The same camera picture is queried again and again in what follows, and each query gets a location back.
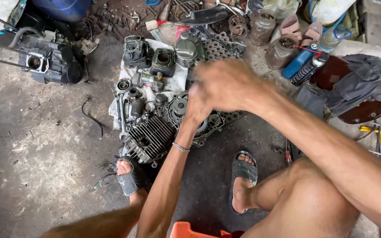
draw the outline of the leg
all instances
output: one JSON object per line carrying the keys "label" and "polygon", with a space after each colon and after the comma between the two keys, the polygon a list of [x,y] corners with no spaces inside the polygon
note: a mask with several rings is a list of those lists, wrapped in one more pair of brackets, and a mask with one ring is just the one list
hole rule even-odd
{"label": "leg", "polygon": [[[127,161],[117,162],[118,175],[125,175],[132,170]],[[140,212],[148,192],[140,189],[130,195],[130,205],[119,209],[94,215],[69,225],[52,228],[40,238],[126,238],[138,223]]]}
{"label": "leg", "polygon": [[271,213],[242,238],[347,237],[359,211],[338,192],[308,158],[266,178],[255,187],[243,178],[234,183],[233,208]]}

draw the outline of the hand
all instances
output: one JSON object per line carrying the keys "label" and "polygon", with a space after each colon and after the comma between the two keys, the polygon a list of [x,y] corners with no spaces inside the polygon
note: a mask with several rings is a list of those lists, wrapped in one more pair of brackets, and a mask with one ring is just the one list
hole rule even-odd
{"label": "hand", "polygon": [[208,101],[222,111],[246,110],[251,95],[266,89],[266,83],[244,62],[237,60],[199,64],[196,74]]}
{"label": "hand", "polygon": [[203,93],[204,91],[200,90],[200,86],[197,84],[192,85],[189,90],[188,107],[184,120],[192,122],[197,127],[213,110],[213,106],[207,101]]}

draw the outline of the dirty floor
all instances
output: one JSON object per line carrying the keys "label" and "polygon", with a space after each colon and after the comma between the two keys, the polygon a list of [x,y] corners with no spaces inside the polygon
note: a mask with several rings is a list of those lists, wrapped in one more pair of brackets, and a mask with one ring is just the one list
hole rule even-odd
{"label": "dirty floor", "polygon": [[[256,49],[245,59],[259,75],[269,72],[262,52]],[[105,188],[89,191],[107,174],[119,147],[108,107],[121,56],[121,45],[101,38],[90,58],[92,86],[39,84],[19,68],[0,64],[0,238],[37,237],[53,226],[128,204],[113,178]],[[16,62],[17,57],[0,50],[0,59]],[[279,84],[286,90],[286,82]],[[103,124],[101,141],[99,126],[81,112],[88,97],[85,111]],[[360,135],[356,126],[339,120],[331,124],[352,137]],[[374,136],[363,141],[370,148],[374,143]],[[193,230],[218,235],[221,229],[246,230],[264,218],[262,210],[231,213],[231,154],[249,149],[259,161],[261,180],[285,166],[272,146],[283,148],[284,137],[254,115],[215,132],[189,154],[173,221],[190,221]],[[378,229],[362,216],[351,237],[378,237]]]}

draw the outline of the forearm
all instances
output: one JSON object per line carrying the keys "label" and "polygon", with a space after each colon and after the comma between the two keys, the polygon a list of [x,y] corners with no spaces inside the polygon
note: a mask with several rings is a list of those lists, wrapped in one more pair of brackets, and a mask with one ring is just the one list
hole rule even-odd
{"label": "forearm", "polygon": [[377,157],[267,85],[257,91],[246,102],[247,111],[289,138],[354,205],[381,214],[381,161]]}
{"label": "forearm", "polygon": [[[180,125],[175,142],[188,149],[198,124],[185,120]],[[188,153],[172,146],[146,199],[138,223],[137,238],[164,238],[167,235]]]}

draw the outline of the rubber hose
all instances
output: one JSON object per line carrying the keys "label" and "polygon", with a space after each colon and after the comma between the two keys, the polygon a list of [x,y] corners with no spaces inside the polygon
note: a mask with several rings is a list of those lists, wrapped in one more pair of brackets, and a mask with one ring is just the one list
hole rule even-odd
{"label": "rubber hose", "polygon": [[10,48],[14,48],[14,46],[17,44],[17,42],[20,40],[20,37],[26,32],[26,31],[31,31],[35,33],[36,35],[39,35],[40,37],[43,37],[44,35],[42,32],[36,30],[33,27],[23,27],[22,29],[18,30],[17,34],[14,36],[13,42],[8,46]]}

